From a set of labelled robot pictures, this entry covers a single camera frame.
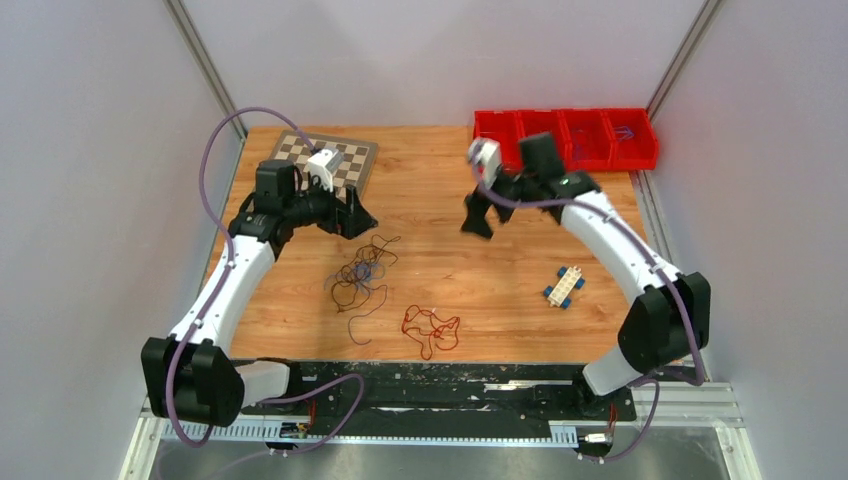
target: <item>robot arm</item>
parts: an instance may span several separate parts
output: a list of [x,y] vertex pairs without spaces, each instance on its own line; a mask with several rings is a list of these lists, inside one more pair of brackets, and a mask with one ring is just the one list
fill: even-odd
[[[256,189],[230,223],[233,263],[224,252],[194,305],[167,338],[150,338],[141,352],[151,410],[167,416],[166,371],[178,363],[174,379],[174,404],[180,420],[226,427],[239,411],[260,400],[286,393],[290,372],[282,360],[259,360],[234,367],[228,353],[236,325],[259,282],[279,257],[294,229],[317,224],[322,230],[352,239],[377,226],[362,204],[356,189],[345,189],[341,201],[333,177],[343,156],[334,149],[315,153],[307,162],[307,188],[302,174],[286,160],[267,160],[256,170]],[[219,280],[227,275],[220,291]],[[214,296],[202,320],[197,313]],[[192,325],[195,333],[179,359],[177,345]]]
[[[475,140],[469,160],[480,172],[481,185],[466,197],[468,216],[462,230],[491,238],[485,218],[489,207],[494,206],[501,223],[506,223],[513,208],[521,206],[516,202],[537,205],[587,245],[610,271],[631,308],[619,330],[618,344],[575,378],[575,386],[583,390],[583,402],[601,401],[689,353],[683,319],[660,269],[684,300],[698,348],[706,346],[710,301],[706,279],[697,272],[683,275],[660,258],[621,219],[588,174],[566,174],[549,134],[522,140],[521,152],[524,172],[511,177],[500,168],[498,143]],[[491,192],[506,201],[493,202]]]

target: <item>checkered board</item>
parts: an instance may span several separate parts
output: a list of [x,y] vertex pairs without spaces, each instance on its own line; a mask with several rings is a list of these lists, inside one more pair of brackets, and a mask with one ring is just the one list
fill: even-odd
[[[331,137],[307,133],[317,148],[335,148],[344,154],[344,161],[339,165],[333,184],[336,187],[336,195],[344,201],[345,185],[356,187],[357,193],[362,197],[365,193],[365,184],[371,175],[371,167],[377,157],[377,144],[351,140],[349,138]],[[306,161],[309,159],[309,148],[304,145],[303,140],[293,131],[286,130],[280,135],[274,154],[271,158],[278,160],[291,160],[303,172],[303,188],[307,187]]]

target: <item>wooden tabletop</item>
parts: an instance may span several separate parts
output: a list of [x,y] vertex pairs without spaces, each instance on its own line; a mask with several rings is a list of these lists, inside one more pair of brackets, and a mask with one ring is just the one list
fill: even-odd
[[[421,360],[419,344],[404,336],[406,309],[417,304],[442,318],[459,316],[459,345],[432,361],[590,362],[615,344],[629,306],[589,250],[537,210],[492,222],[485,241],[461,234],[463,198],[475,183],[465,162],[465,127],[315,127],[308,132],[373,141],[379,153],[362,200],[380,226],[354,240],[315,226],[295,231],[262,280],[239,323],[231,356],[321,360]],[[257,164],[271,155],[282,128],[250,131],[224,218],[233,218],[254,187]],[[626,173],[595,175],[621,216],[644,236]],[[353,259],[377,233],[401,240],[389,249],[398,261],[372,286],[388,285],[385,304],[374,293],[361,308],[338,313],[325,280]],[[215,261],[222,241],[216,244]],[[586,284],[567,310],[542,296],[556,285],[560,266],[579,266]]]

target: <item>tangled red cord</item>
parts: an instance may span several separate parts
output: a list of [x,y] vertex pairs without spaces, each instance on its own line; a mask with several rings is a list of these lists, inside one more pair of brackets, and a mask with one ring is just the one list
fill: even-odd
[[[422,331],[421,327],[412,324],[419,315],[427,317],[429,320],[430,330],[426,333]],[[447,320],[442,320],[432,311],[423,310],[418,305],[410,305],[406,309],[406,313],[403,316],[403,323],[400,325],[400,331],[421,345],[421,358],[424,360],[433,358],[436,349],[453,350],[459,345],[459,317],[454,316]],[[417,336],[410,334],[410,332],[417,333]],[[453,345],[445,347],[439,344],[439,340],[450,338],[451,336],[454,339]],[[425,343],[420,340],[420,337],[426,337],[427,342]]]

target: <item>wall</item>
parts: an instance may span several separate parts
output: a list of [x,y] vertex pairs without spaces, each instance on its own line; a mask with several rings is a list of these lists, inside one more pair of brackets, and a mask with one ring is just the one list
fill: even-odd
[[211,248],[197,169],[222,113],[162,2],[5,2],[0,65],[0,477],[115,478],[141,346]]
[[713,286],[712,371],[763,478],[844,478],[848,4],[728,1],[659,112],[655,178]]
[[475,109],[647,105],[702,0],[184,3],[239,107],[462,125]]

